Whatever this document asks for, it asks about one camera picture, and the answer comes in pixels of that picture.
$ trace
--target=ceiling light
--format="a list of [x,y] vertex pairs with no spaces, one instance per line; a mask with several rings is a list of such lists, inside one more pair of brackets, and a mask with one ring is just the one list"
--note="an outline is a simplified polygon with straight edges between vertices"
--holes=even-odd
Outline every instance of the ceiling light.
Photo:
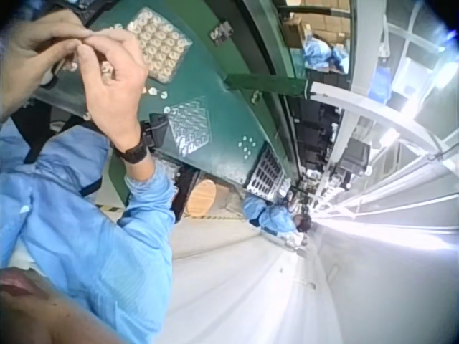
[[437,88],[444,88],[455,76],[458,71],[457,62],[449,62],[443,65],[442,69],[435,76],[434,84]]

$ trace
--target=black machine part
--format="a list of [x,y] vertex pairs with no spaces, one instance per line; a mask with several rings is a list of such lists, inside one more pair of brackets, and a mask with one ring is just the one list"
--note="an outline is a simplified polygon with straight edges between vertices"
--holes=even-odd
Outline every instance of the black machine part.
[[85,27],[90,26],[103,12],[110,10],[119,0],[51,0],[47,2],[44,13],[58,9],[69,9],[74,12]]
[[169,119],[163,113],[151,113],[150,121],[141,121],[141,130],[148,149],[153,152],[155,148],[160,148],[164,143]]

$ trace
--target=wristwatch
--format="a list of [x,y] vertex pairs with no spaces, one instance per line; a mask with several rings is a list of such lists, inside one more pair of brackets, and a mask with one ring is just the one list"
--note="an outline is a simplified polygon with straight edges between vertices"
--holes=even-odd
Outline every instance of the wristwatch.
[[128,149],[124,153],[121,153],[116,147],[113,148],[113,151],[117,157],[122,158],[127,163],[140,163],[148,154],[148,147],[143,132],[141,132],[139,144],[135,147]]

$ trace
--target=green machine panel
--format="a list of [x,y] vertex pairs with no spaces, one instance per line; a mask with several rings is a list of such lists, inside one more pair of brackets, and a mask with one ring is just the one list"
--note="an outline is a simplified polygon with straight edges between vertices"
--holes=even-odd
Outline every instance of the green machine panel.
[[[155,87],[158,95],[142,96],[139,119],[148,120],[151,113],[163,113],[166,108],[170,111],[171,127],[160,149],[162,153],[233,183],[246,183],[263,143],[271,143],[270,135],[243,94],[228,90],[223,83],[228,71],[224,71],[212,56],[203,37],[198,37],[165,1],[121,0],[103,13],[91,28],[97,30],[117,23],[126,27],[143,7],[168,19],[193,44],[171,83],[162,85],[147,80],[146,88]],[[163,91],[167,92],[165,99],[160,97]],[[77,115],[86,112],[79,72],[62,72],[51,90],[40,90],[36,96]],[[283,149],[273,146],[282,161]]]

